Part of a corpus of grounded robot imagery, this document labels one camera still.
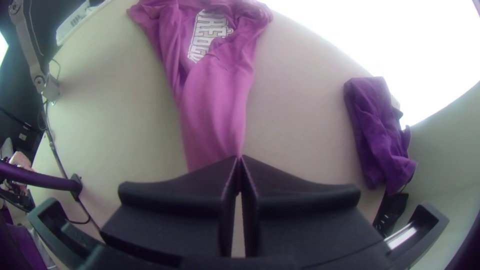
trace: bright window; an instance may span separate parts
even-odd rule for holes
[[[5,57],[5,54],[7,53],[8,48],[9,48],[9,45],[7,44],[7,41],[5,40],[2,33],[0,33],[0,65],[2,65],[2,62],[4,60],[4,57]]]
[[[385,77],[403,125],[436,113],[480,80],[480,16],[472,0],[260,1]]]

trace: cable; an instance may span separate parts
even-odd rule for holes
[[[48,102],[49,102],[49,101],[47,100],[47,101],[45,101],[45,102],[41,105],[40,110],[38,110],[38,116],[36,117],[36,118],[37,118],[37,121],[38,121],[38,128],[40,129],[40,131],[46,131],[46,130],[47,130],[47,127],[42,128],[42,127],[40,126],[40,115],[42,114],[42,110],[44,109],[45,104],[47,104]]]
[[[54,58],[52,58],[51,60],[52,60],[53,62],[55,62],[55,63],[57,64],[57,66],[58,66],[58,72],[57,72],[56,78],[55,78],[55,79],[58,80],[58,79],[60,78],[60,70],[62,70],[62,66],[61,66],[60,63],[59,63],[57,60],[55,60]]]
[[[92,216],[88,215],[88,219],[86,221],[83,221],[83,222],[79,222],[79,221],[72,221],[70,219],[67,219],[68,222],[72,223],[72,224],[78,224],[78,225],[85,225],[85,224],[88,224],[90,221],[92,220]]]
[[[51,152],[53,154],[53,157],[55,158],[55,161],[58,165],[58,168],[60,169],[60,172],[63,176],[63,178],[65,179],[69,179],[68,176],[67,176],[67,173],[65,172],[65,168],[64,166],[62,165],[62,162],[60,161],[60,157],[59,157],[59,154],[57,153],[57,148],[55,147],[55,142],[54,142],[54,138],[52,136],[52,131],[50,129],[50,122],[49,122],[49,115],[48,115],[48,109],[49,109],[49,104],[48,104],[48,100],[46,101],[46,106],[45,106],[45,119],[43,120],[46,124],[46,127],[45,127],[45,132],[46,132],[46,135],[48,136],[48,141],[50,143],[50,149],[51,149]],[[90,215],[89,211],[87,210],[87,208],[85,208],[85,205],[82,203],[82,201],[80,199],[77,200],[77,203],[80,205],[80,207],[83,209],[83,211],[85,212],[85,214],[88,216],[87,220],[86,221],[71,221],[69,219],[66,219],[67,221],[69,221],[70,223],[72,224],[77,224],[77,225],[85,225],[85,224],[88,224],[88,223],[92,223],[97,230],[100,231],[100,227],[98,226],[98,224],[95,222],[95,220],[92,218],[92,216]]]

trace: purple cloth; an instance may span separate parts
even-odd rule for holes
[[[406,185],[417,163],[409,159],[410,128],[402,131],[402,112],[394,108],[383,77],[352,78],[344,84],[356,149],[368,188],[386,184],[393,195]]]
[[[239,156],[257,39],[272,19],[255,0],[140,0],[127,10],[163,63],[189,171]]]
[[[22,225],[7,224],[10,235],[34,270],[47,270],[32,235]]]

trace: black plastic mount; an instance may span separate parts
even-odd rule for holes
[[[230,258],[241,192],[246,258]],[[120,208],[105,243],[66,219],[51,198],[28,219],[71,269],[405,269],[436,241],[448,219],[417,207],[416,233],[390,248],[357,210],[353,185],[306,181],[248,156],[230,157],[175,179],[119,186]]]
[[[80,193],[82,192],[82,189],[84,188],[84,185],[82,184],[82,178],[80,176],[78,176],[78,174],[74,173],[74,174],[71,175],[70,180],[74,181],[74,182],[77,182],[80,186],[79,190],[70,191],[73,199],[76,202],[79,202],[80,201]]]

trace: black bracket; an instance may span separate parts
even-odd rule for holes
[[[70,180],[75,181],[80,185],[80,190],[70,191],[73,199],[76,202],[79,202],[80,201],[80,192],[82,192],[82,189],[84,188],[84,185],[82,184],[82,178],[78,174],[74,173],[74,174],[71,175]]]

